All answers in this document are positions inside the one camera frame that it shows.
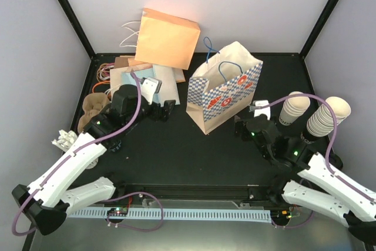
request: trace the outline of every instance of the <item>gray wall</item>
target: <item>gray wall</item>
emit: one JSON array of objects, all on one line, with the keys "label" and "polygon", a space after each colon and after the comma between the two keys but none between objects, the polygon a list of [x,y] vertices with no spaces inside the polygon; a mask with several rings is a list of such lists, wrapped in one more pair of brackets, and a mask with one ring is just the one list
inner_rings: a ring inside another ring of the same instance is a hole
[{"label": "gray wall", "polygon": [[[197,21],[196,51],[209,36],[216,48],[235,40],[252,52],[300,52],[327,0],[69,0],[96,52],[120,48],[131,33],[120,26],[139,20],[143,7]],[[135,44],[136,37],[128,44]]]},{"label": "gray wall", "polygon": [[340,96],[350,103],[351,116],[340,125],[334,148],[344,161],[344,172],[373,191],[375,17],[375,0],[340,0],[306,60],[320,96]]},{"label": "gray wall", "polygon": [[[0,242],[21,250],[11,233],[11,191],[28,185],[61,152],[51,144],[69,129],[89,58],[57,0],[0,0]],[[30,222],[22,216],[18,230]]]}]

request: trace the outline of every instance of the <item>white slotted strip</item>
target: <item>white slotted strip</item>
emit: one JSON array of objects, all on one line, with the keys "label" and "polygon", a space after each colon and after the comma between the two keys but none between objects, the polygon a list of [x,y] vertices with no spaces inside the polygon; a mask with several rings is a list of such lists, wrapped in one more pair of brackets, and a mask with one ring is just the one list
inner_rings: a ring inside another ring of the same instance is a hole
[{"label": "white slotted strip", "polygon": [[[87,207],[69,215],[71,218],[105,219],[112,208]],[[159,220],[158,208],[130,208],[127,216],[111,216],[110,219]],[[220,210],[220,209],[163,209],[165,220],[207,220],[232,222],[271,223],[268,210]]]}]

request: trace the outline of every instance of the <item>black tabletop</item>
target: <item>black tabletop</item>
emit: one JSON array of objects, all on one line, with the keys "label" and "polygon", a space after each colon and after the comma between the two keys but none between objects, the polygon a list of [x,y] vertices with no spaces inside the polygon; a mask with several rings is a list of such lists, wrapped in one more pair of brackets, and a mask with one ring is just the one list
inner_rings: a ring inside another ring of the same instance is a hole
[{"label": "black tabletop", "polygon": [[[304,62],[297,55],[256,54],[255,57],[264,61],[255,100],[272,102],[292,91],[311,92]],[[186,113],[188,80],[205,58],[203,54],[194,55],[190,69],[184,72],[187,82],[177,85],[181,105],[174,108],[167,122],[141,121],[124,137],[120,151],[106,152],[96,167],[78,177],[75,185],[92,182],[109,172],[130,184],[268,185],[277,169],[261,157],[251,142],[234,137],[233,118],[205,135]],[[100,63],[106,60],[113,62],[113,57],[104,57]],[[273,107],[272,116],[278,116],[281,107],[282,104]],[[312,102],[291,126],[279,128],[286,135],[298,136],[314,111]],[[324,152],[325,146],[325,140],[315,143],[320,152]]]}]

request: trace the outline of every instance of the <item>black metal frame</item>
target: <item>black metal frame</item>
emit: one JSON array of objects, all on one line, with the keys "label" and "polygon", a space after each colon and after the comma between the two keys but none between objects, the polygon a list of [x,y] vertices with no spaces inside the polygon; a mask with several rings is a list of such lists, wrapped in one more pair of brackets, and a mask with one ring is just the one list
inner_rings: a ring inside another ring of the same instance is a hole
[{"label": "black metal frame", "polygon": [[[90,44],[87,36],[85,35],[85,32],[82,29],[81,24],[79,23],[78,18],[76,17],[76,15],[75,15],[75,13],[74,13],[74,11],[73,11],[73,9],[72,9],[69,1],[68,0],[58,0],[58,1],[59,1],[60,5],[61,5],[62,9],[64,10],[64,13],[68,17],[69,22],[71,23],[71,25],[72,25],[73,29],[75,30],[77,36],[79,37],[79,39],[80,39],[83,47],[85,48],[85,50],[88,53],[90,59],[92,60],[91,63],[90,63],[90,67],[89,67],[89,70],[88,70],[88,73],[87,73],[87,76],[86,76],[86,79],[85,79],[85,83],[84,83],[84,86],[83,86],[80,98],[79,98],[78,107],[76,108],[76,112],[75,112],[75,115],[74,115],[74,118],[73,118],[73,122],[72,122],[72,125],[71,125],[71,129],[74,129],[74,128],[77,127],[77,123],[78,123],[78,119],[79,119],[79,115],[80,115],[81,105],[82,105],[83,99],[84,99],[84,97],[90,91],[90,82],[91,82],[91,79],[92,79],[93,75],[95,74],[96,65],[99,62],[98,58],[100,56],[119,55],[119,54],[116,54],[116,53],[99,53],[99,54],[96,54],[95,51],[94,51],[94,49],[92,48],[92,46],[91,46],[91,44]],[[334,8],[335,8],[336,4],[338,3],[338,1],[339,0],[328,0],[328,2],[326,3],[326,5],[325,5],[325,7],[324,7],[324,9],[322,11],[322,13],[320,14],[320,17],[318,18],[316,24],[314,25],[314,28],[311,31],[310,36],[308,37],[307,41],[305,42],[305,44],[304,44],[301,52],[299,54],[297,54],[297,53],[294,53],[294,54],[290,53],[293,56],[294,55],[295,56],[299,56],[302,59],[302,64],[304,65],[304,68],[305,68],[305,74],[307,75],[308,78],[309,78],[308,70],[306,68],[304,60],[305,60],[307,54],[309,53],[310,49],[314,45],[316,39],[318,38],[321,30],[323,29],[325,23],[327,22],[328,18],[330,17],[330,15],[331,15],[332,11],[334,10]],[[311,92],[314,93],[314,88],[313,88],[313,85],[312,85],[311,81],[309,81],[309,84],[310,84]],[[151,187],[149,189],[155,190],[154,193],[157,194],[157,195],[160,194],[159,192],[161,192],[161,190],[165,190],[165,189],[168,190],[167,187],[163,187],[163,188]],[[164,192],[162,194],[166,195],[168,193],[172,193],[170,195],[171,198],[174,198],[176,196],[173,193],[173,189],[170,189],[169,191]],[[246,198],[249,193],[250,192],[244,193],[244,190],[241,190],[241,191],[235,192],[235,194],[234,194],[234,192],[232,190],[228,194],[228,196],[229,196],[229,200],[231,198],[237,198],[237,199],[238,198],[244,198],[244,197]],[[205,194],[205,190],[203,189],[200,194],[204,195]],[[208,197],[212,196],[213,198],[215,198],[215,196],[211,195],[210,192],[208,192],[207,196]],[[250,202],[252,202],[252,205],[256,204],[257,206],[268,206],[268,202],[264,202],[262,200],[261,201],[252,200]],[[31,241],[32,241],[32,238],[33,238],[33,234],[34,233],[30,234],[26,238],[25,245],[24,245],[24,247],[23,247],[22,250],[25,250],[25,251],[26,250],[30,250],[30,248],[31,248]],[[369,248],[367,250],[372,250],[372,246],[367,246],[366,245],[366,248]]]}]

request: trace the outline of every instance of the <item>purple cable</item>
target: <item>purple cable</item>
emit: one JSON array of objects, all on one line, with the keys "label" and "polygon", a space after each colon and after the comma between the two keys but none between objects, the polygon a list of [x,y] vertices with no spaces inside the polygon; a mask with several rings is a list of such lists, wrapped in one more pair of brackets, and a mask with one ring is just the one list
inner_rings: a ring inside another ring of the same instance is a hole
[{"label": "purple cable", "polygon": [[281,103],[289,98],[293,98],[293,97],[309,97],[309,98],[313,98],[313,99],[316,99],[317,101],[321,102],[322,104],[324,104],[329,112],[330,112],[330,115],[333,119],[333,123],[334,123],[334,129],[333,129],[333,136],[328,144],[328,148],[326,150],[326,153],[325,153],[325,164],[327,166],[327,169],[329,170],[329,172],[334,175],[336,178],[338,178],[340,181],[342,181],[342,183],[344,183],[345,185],[347,185],[349,188],[351,188],[352,190],[356,191],[357,193],[359,193],[361,196],[365,197],[367,200],[373,202],[375,201],[375,199],[373,199],[372,197],[368,196],[366,193],[364,193],[363,191],[359,190],[358,188],[356,188],[355,186],[353,186],[351,183],[347,182],[344,178],[342,178],[341,176],[337,176],[335,175],[335,172],[334,170],[331,168],[331,165],[329,163],[329,154],[330,154],[330,150],[331,148],[333,147],[333,143],[334,143],[334,140],[335,140],[335,137],[337,136],[337,118],[335,117],[335,113],[332,109],[332,107],[328,104],[328,102],[326,102],[325,100],[323,100],[322,98],[316,96],[316,95],[313,95],[313,94],[307,94],[307,93],[299,93],[299,94],[293,94],[293,95],[288,95],[288,96],[285,96],[285,97],[282,97],[280,99],[277,99],[276,101],[272,102],[271,104],[269,105],[266,105],[266,106],[258,106],[256,107],[256,109],[264,109],[264,108],[268,108],[268,107],[272,107],[278,103]]},{"label": "purple cable", "polygon": [[123,196],[121,196],[121,197],[114,198],[114,199],[104,200],[104,201],[102,201],[102,202],[113,202],[113,201],[118,201],[118,200],[121,200],[121,199],[124,199],[124,198],[130,197],[130,196],[133,196],[133,195],[139,195],[139,194],[143,194],[143,195],[146,195],[146,196],[149,196],[149,197],[153,198],[153,199],[158,203],[158,205],[159,205],[159,207],[160,207],[160,214],[161,214],[161,216],[160,216],[159,223],[158,223],[155,227],[153,227],[153,228],[151,228],[151,229],[140,229],[140,228],[138,228],[138,227],[134,227],[134,226],[120,225],[120,224],[111,223],[110,220],[109,220],[111,214],[109,214],[109,215],[107,216],[107,222],[108,222],[108,224],[109,224],[109,225],[113,225],[113,226],[116,226],[116,225],[117,225],[117,226],[120,226],[120,227],[125,227],[125,228],[127,228],[127,229],[136,230],[136,231],[138,231],[138,232],[153,232],[153,231],[157,230],[158,228],[160,228],[160,227],[162,226],[162,224],[163,224],[163,206],[162,206],[162,204],[159,202],[159,200],[157,199],[157,197],[155,197],[154,195],[151,195],[151,194],[149,194],[149,193],[147,193],[147,192],[132,192],[132,193],[130,193],[130,194],[123,195]]},{"label": "purple cable", "polygon": [[[299,184],[302,184],[306,179],[301,179],[299,181]],[[303,222],[303,223],[300,223],[299,225],[296,225],[296,226],[279,226],[277,225],[276,223],[274,223],[273,219],[271,219],[271,224],[275,227],[281,227],[283,229],[296,229],[298,227],[302,227],[302,226],[305,226],[306,224],[308,224],[309,222],[311,222],[313,220],[313,217],[315,215],[315,212],[312,210],[311,213],[310,213],[310,216]]]},{"label": "purple cable", "polygon": [[[141,108],[141,86],[140,86],[140,82],[139,82],[139,79],[138,77],[132,72],[130,74],[132,76],[132,78],[136,81],[136,86],[137,86],[137,107],[136,107],[136,110],[135,110],[135,113],[133,114],[132,118],[130,119],[130,121],[124,126],[122,127],[121,129],[118,129],[116,132],[113,132],[113,133],[110,133],[109,135],[106,135],[102,138],[98,138],[98,139],[95,139],[93,141],[90,141],[80,147],[78,147],[76,150],[74,150],[74,154],[77,154],[80,150],[86,148],[87,146],[91,145],[91,144],[94,144],[94,143],[98,143],[98,142],[101,142],[103,140],[106,140],[106,139],[109,139],[109,138],[112,138],[120,133],[122,133],[124,130],[128,129],[132,123],[137,119],[137,116],[140,112],[140,108]],[[62,166],[65,164],[66,161],[68,161],[69,159],[71,158],[71,155],[68,155],[63,161],[61,161],[49,174],[48,176],[43,180],[43,182],[41,182],[40,184],[40,187],[43,187],[43,185],[45,185],[47,183],[47,181],[53,176],[53,174]],[[39,189],[35,190],[33,193],[30,194],[30,196],[26,199],[26,201],[24,201],[24,203],[21,205],[21,207],[18,209],[14,219],[13,219],[13,222],[12,222],[12,233],[13,235],[15,236],[24,236],[24,235],[28,235],[29,233],[32,233],[36,230],[35,227],[33,227],[32,229],[28,230],[27,232],[17,232],[16,230],[16,225],[17,225],[17,222],[18,222],[18,219],[20,217],[20,215],[22,214],[22,212],[24,211],[24,208],[27,206],[27,204],[29,204],[29,202],[31,201],[31,199],[33,199],[33,197],[37,194],[37,192],[39,191]]]}]

